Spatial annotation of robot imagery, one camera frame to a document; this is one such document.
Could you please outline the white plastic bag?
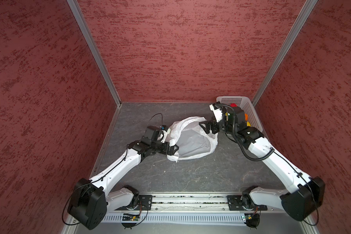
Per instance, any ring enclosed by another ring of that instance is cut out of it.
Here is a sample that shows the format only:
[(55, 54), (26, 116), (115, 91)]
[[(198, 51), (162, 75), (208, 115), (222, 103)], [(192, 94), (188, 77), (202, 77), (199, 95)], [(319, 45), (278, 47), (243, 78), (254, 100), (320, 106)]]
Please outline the white plastic bag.
[(188, 117), (174, 122), (166, 141), (179, 149), (174, 155), (167, 155), (170, 161), (194, 160), (212, 154), (218, 145), (218, 134), (205, 133), (199, 123), (204, 117)]

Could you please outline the white perforated plastic basket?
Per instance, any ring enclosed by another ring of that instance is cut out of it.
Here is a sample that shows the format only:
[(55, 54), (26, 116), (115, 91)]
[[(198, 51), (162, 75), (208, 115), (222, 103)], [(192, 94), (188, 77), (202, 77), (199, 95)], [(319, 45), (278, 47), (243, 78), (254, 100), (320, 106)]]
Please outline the white perforated plastic basket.
[(251, 100), (248, 97), (243, 96), (219, 96), (216, 98), (216, 102), (222, 104), (231, 105), (236, 104), (240, 107), (245, 114), (248, 115), (248, 122), (252, 127), (257, 128), (259, 131), (264, 132), (264, 128), (261, 124), (261, 121), (257, 115), (257, 112), (251, 103)]

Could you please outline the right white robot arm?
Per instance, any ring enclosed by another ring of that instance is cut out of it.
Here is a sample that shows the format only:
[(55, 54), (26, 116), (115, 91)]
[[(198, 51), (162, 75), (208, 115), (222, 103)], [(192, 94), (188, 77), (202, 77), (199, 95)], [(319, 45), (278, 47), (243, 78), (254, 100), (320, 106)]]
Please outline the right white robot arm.
[(231, 135), (245, 158), (263, 162), (284, 185), (283, 190), (260, 187), (246, 190), (242, 196), (246, 206), (265, 205), (281, 209), (296, 221), (305, 221), (313, 212), (318, 211), (324, 199), (325, 182), (296, 167), (257, 128), (249, 126), (238, 129), (235, 125), (225, 127), (216, 120), (200, 122), (199, 126), (207, 134), (223, 132)]

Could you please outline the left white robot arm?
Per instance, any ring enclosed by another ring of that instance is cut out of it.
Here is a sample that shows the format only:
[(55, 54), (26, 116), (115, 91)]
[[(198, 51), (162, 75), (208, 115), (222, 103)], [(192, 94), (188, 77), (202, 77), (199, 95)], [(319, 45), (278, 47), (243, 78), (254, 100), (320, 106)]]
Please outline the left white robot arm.
[(156, 153), (173, 156), (179, 147), (169, 142), (154, 141), (149, 145), (134, 141), (127, 145), (125, 152), (105, 170), (91, 179), (80, 179), (64, 210), (88, 230), (97, 227), (108, 211), (121, 207), (140, 207), (139, 191), (125, 186), (111, 192), (114, 186), (146, 157)]

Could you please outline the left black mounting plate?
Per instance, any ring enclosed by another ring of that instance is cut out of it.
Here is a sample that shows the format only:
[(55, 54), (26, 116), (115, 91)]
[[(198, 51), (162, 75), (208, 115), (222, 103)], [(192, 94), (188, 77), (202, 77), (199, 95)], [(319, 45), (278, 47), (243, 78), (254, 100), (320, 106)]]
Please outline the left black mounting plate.
[(153, 196), (152, 195), (139, 195), (138, 202), (136, 205), (126, 206), (117, 208), (116, 211), (135, 211), (139, 212), (140, 210), (151, 210), (152, 207)]

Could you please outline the black mounting plate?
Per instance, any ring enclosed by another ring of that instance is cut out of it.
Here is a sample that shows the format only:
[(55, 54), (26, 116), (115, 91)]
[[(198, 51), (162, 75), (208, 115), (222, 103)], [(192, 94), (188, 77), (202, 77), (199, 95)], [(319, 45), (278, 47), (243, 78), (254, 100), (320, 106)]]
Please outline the black mounting plate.
[(126, 206), (117, 208), (116, 211), (135, 211), (139, 212), (140, 210), (151, 210), (152, 207), (153, 196), (152, 195), (139, 195), (138, 202), (136, 205)]
[(267, 211), (265, 205), (256, 205), (248, 195), (228, 195), (227, 203), (230, 211)]

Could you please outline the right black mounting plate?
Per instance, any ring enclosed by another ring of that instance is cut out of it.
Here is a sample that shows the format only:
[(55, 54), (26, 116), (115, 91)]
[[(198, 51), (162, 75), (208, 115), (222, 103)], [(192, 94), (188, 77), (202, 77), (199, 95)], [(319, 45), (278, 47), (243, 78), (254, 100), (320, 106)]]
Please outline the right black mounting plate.
[(227, 203), (230, 211), (267, 211), (265, 205), (256, 205), (248, 195), (228, 195)]

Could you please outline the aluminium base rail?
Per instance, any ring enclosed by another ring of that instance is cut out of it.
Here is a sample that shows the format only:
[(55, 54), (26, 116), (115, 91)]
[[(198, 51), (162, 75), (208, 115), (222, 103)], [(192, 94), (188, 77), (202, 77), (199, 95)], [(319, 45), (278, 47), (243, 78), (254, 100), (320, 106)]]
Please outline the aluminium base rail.
[[(229, 210), (227, 196), (229, 194), (139, 194), (126, 188), (108, 194), (103, 199), (103, 205), (107, 207), (107, 213), (113, 213), (117, 208), (136, 205), (139, 195), (152, 195), (152, 207), (150, 211), (157, 212), (219, 212)], [(265, 205), (268, 210), (284, 210), (281, 199), (275, 194), (266, 192), (264, 200), (252, 201), (256, 205)]]

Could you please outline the right aluminium corner post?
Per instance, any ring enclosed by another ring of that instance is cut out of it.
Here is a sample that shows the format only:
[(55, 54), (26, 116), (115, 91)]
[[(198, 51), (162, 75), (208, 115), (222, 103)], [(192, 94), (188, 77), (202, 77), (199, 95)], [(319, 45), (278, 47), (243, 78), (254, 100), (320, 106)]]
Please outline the right aluminium corner post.
[(286, 36), (279, 52), (277, 53), (275, 60), (273, 61), (271, 67), (269, 68), (266, 76), (264, 77), (263, 82), (259, 86), (256, 94), (252, 99), (253, 106), (256, 106), (264, 94), (266, 88), (268, 87), (270, 81), (274, 77), (277, 69), (280, 67), (282, 61), (284, 60), (286, 54), (290, 50), (292, 44), (294, 43), (295, 39), (297, 38), (299, 32), (301, 31), (302, 27), (304, 26), (305, 22), (307, 21), (308, 17), (312, 13), (314, 7), (316, 6), (318, 0), (306, 0), (302, 9), (300, 10), (298, 16), (296, 17), (288, 35)]

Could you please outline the aluminium corner post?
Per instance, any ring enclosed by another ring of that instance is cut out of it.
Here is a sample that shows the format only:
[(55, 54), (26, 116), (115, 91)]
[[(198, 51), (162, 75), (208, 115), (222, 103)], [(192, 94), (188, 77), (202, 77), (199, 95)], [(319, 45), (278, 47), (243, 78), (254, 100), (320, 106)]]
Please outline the aluminium corner post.
[(277, 69), (280, 67), (282, 61), (284, 60), (286, 54), (290, 50), (292, 44), (294, 43), (295, 39), (297, 38), (299, 32), (301, 31), (302, 27), (304, 26), (305, 22), (307, 21), (308, 17), (312, 13), (314, 7), (316, 6), (318, 0), (306, 0), (302, 9), (300, 10), (298, 16), (296, 17), (288, 35), (286, 36), (279, 52), (277, 53), (275, 60), (273, 61), (271, 67), (269, 68), (266, 76), (264, 77), (263, 82), (259, 86), (256, 94), (252, 99), (253, 106), (256, 106), (264, 94), (266, 88), (268, 87), (270, 81), (274, 77)]
[(102, 76), (107, 84), (107, 87), (108, 87), (108, 89), (109, 89), (109, 91), (110, 91), (110, 93), (111, 93), (111, 95), (116, 103), (116, 106), (118, 108), (121, 108), (122, 101), (119, 97), (119, 94), (118, 94), (114, 84), (113, 84), (113, 81), (112, 81), (111, 76), (108, 72), (108, 69), (103, 61), (103, 58), (102, 58), (100, 52), (99, 52), (99, 49), (98, 49), (98, 47), (93, 39), (93, 36), (92, 36), (90, 29), (87, 25), (87, 22), (83, 16), (83, 13), (82, 13), (82, 10), (78, 4), (78, 1), (67, 0), (67, 3), (68, 3), (68, 5), (72, 11), (72, 14), (73, 14), (81, 32), (82, 32), (82, 35), (83, 35), (85, 41), (87, 42), (87, 45), (91, 51), (91, 54), (93, 55), (93, 58), (97, 64), (99, 70), (100, 70), (100, 73), (102, 74)]

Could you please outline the left aluminium corner post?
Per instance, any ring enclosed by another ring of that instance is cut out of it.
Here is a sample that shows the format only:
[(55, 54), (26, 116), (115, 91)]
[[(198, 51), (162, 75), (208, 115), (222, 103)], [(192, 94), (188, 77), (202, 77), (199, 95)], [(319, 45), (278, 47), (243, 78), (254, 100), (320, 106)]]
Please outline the left aluminium corner post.
[(102, 74), (102, 76), (107, 84), (107, 87), (108, 87), (108, 89), (109, 89), (109, 91), (110, 91), (110, 93), (111, 93), (111, 95), (116, 103), (116, 106), (118, 108), (121, 108), (122, 101), (119, 97), (119, 94), (118, 94), (114, 84), (113, 84), (113, 81), (112, 81), (111, 76), (108, 72), (108, 69), (103, 61), (103, 58), (102, 58), (100, 52), (99, 52), (99, 49), (98, 49), (98, 47), (93, 39), (93, 36), (92, 36), (90, 29), (87, 25), (87, 22), (83, 16), (83, 13), (82, 13), (82, 10), (78, 4), (78, 1), (67, 0), (67, 3), (68, 3), (68, 5), (72, 11), (72, 14), (73, 14), (81, 32), (82, 32), (82, 35), (83, 35), (85, 41), (87, 42), (87, 45), (91, 51), (91, 54), (93, 55), (93, 58), (97, 64), (99, 70), (100, 70), (100, 73)]

